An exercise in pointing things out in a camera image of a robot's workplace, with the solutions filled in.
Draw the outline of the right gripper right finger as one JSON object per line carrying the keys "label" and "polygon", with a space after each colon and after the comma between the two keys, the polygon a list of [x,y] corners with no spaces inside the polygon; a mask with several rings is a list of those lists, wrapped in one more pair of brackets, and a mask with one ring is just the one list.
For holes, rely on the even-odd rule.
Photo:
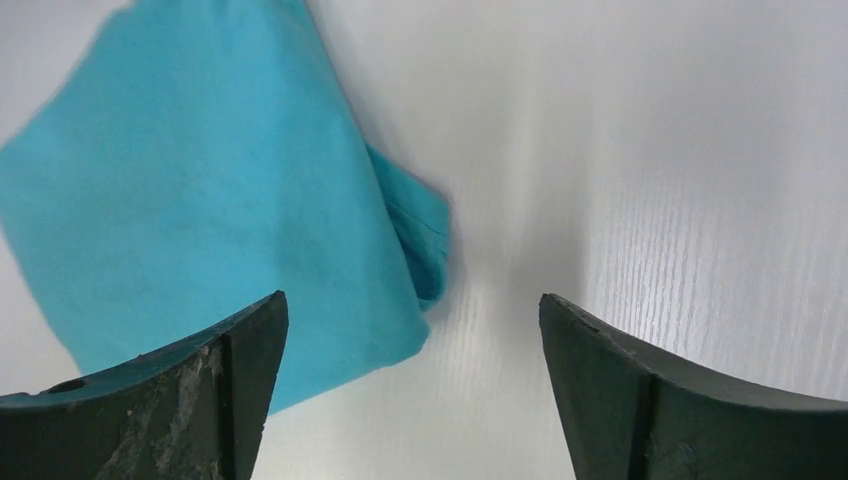
{"label": "right gripper right finger", "polygon": [[843,479],[847,405],[748,382],[555,294],[542,345],[579,479]]}

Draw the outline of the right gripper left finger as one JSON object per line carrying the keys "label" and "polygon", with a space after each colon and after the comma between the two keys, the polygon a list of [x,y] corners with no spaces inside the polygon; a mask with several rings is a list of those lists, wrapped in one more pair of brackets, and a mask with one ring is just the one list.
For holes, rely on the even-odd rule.
{"label": "right gripper left finger", "polygon": [[275,292],[133,360],[1,399],[5,479],[248,479],[288,328]]}

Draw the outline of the cyan t-shirt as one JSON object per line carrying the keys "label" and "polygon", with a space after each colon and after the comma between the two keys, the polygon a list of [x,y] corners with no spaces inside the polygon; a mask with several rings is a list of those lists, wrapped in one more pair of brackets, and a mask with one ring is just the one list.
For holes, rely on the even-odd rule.
{"label": "cyan t-shirt", "polygon": [[274,292],[271,411],[416,355],[446,201],[363,139],[300,1],[138,1],[1,151],[1,221],[83,373]]}

